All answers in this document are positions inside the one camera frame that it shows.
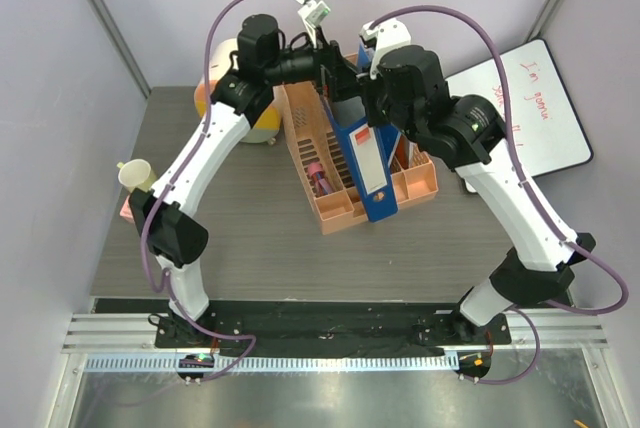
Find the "orange desk file organizer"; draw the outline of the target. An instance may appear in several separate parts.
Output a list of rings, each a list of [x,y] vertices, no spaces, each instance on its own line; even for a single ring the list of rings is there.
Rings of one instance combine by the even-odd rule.
[[[357,98],[332,106],[309,82],[274,92],[289,153],[324,235],[379,222],[438,193],[429,156],[391,126],[369,127],[357,114]]]

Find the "blue ring binder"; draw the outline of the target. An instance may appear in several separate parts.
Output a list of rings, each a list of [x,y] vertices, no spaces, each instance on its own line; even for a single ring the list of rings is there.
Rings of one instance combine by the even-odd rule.
[[[391,125],[369,125],[359,97],[332,103],[320,97],[355,188],[370,222],[398,211],[391,163],[400,132]]]

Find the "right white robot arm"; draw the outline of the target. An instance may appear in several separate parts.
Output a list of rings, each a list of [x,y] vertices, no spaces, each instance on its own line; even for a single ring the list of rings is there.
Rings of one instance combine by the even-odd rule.
[[[392,125],[469,183],[512,243],[458,302],[455,337],[475,342],[505,309],[560,297],[595,239],[570,228],[517,163],[506,114],[480,94],[451,94],[438,56],[418,45],[377,52],[368,69],[361,85],[369,121]]]

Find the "orange folder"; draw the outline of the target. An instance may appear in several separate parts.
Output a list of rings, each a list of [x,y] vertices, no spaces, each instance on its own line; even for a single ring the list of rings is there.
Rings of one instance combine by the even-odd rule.
[[[402,169],[409,169],[412,167],[415,150],[416,144],[411,142],[404,134],[400,134],[396,144],[394,157]]]

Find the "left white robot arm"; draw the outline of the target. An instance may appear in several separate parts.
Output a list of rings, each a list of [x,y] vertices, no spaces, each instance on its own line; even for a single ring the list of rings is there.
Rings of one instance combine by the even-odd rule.
[[[160,265],[162,281],[153,288],[168,293],[171,311],[182,318],[178,334],[190,346],[205,345],[213,333],[203,316],[209,298],[200,268],[209,233],[195,214],[222,163],[274,102],[275,87],[310,82],[337,101],[359,93],[357,68],[338,42],[319,28],[304,36],[303,45],[287,45],[273,16],[248,17],[220,78],[204,85],[208,107],[193,134],[150,189],[130,196],[142,262]]]

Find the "light blue thin folder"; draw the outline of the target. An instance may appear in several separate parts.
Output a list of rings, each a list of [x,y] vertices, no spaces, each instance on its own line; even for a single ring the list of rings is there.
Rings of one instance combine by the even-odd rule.
[[[375,46],[375,38],[370,40],[360,40],[356,57],[356,66],[360,71],[368,72],[370,70],[372,59],[375,53]]]

